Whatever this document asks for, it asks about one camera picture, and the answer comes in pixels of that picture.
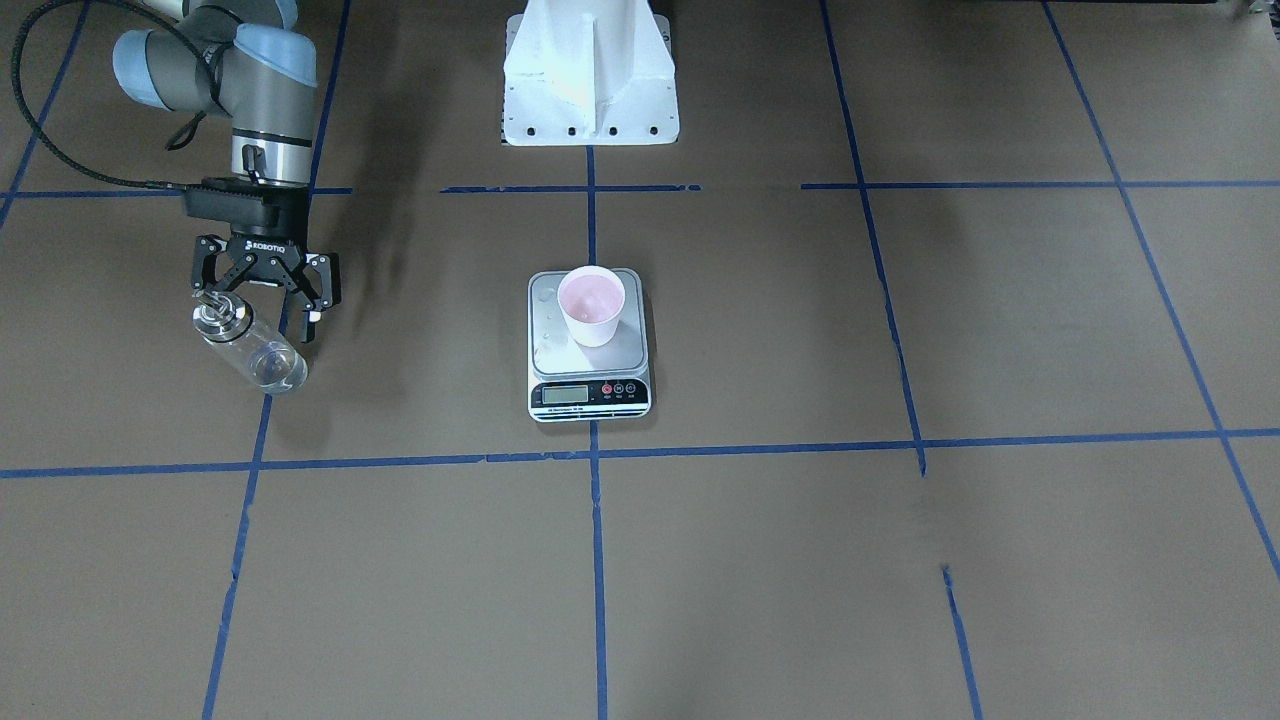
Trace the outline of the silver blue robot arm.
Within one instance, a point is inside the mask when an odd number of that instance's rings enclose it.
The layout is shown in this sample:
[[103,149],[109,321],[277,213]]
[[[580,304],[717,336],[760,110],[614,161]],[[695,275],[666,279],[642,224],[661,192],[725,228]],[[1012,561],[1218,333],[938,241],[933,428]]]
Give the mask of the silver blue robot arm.
[[294,31],[294,1],[154,1],[170,29],[132,29],[111,55],[127,96],[230,127],[230,173],[183,191],[186,214],[223,222],[229,240],[204,240],[196,290],[242,283],[283,290],[314,325],[340,302],[333,255],[307,247],[316,140],[317,53]]

